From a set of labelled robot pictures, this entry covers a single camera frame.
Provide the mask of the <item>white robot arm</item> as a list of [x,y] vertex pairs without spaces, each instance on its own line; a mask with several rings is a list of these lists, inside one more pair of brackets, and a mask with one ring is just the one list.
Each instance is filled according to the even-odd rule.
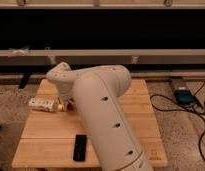
[[127,68],[73,70],[62,62],[46,78],[64,102],[75,104],[104,171],[154,171],[118,101],[131,85]]

